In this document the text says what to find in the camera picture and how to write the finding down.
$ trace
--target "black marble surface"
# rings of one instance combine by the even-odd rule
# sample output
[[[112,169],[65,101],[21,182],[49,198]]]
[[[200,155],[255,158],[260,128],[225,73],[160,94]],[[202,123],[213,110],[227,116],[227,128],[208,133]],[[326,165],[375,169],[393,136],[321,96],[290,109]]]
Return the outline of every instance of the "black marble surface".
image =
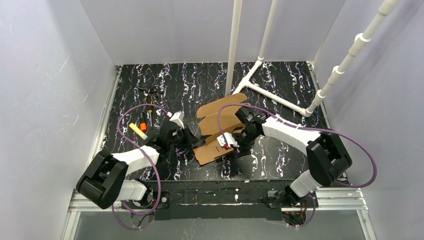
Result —
[[[253,62],[235,64],[232,90],[253,65]],[[112,153],[134,149],[131,143],[126,142],[118,134],[116,126],[118,118],[125,111],[145,102],[144,94],[135,89],[136,85],[145,88],[151,88],[152,84],[160,85],[164,94],[156,98],[156,104],[173,113],[183,111],[184,123],[197,137],[200,137],[198,123],[201,119],[196,118],[197,109],[224,97],[226,70],[226,63],[124,65],[102,147]],[[315,95],[306,62],[264,62],[250,81],[302,108],[308,107]],[[317,128],[326,126],[321,108],[317,108],[311,117],[305,118],[250,89],[245,88],[241,93],[247,95],[248,103],[271,109],[296,124]],[[127,115],[123,119],[122,126],[126,135],[142,145],[142,139],[132,130],[128,131],[129,123],[139,122],[140,111],[141,109]],[[153,128],[148,126],[146,134],[148,136],[156,134],[164,119],[163,113],[154,112]],[[156,166],[160,179],[171,181],[292,180],[308,169],[306,157],[299,150],[266,136],[256,140],[251,155],[239,159],[223,157],[200,166],[192,149],[176,148],[168,155],[162,156],[162,160]],[[150,168],[138,171],[136,177],[143,180],[156,178],[154,171]]]

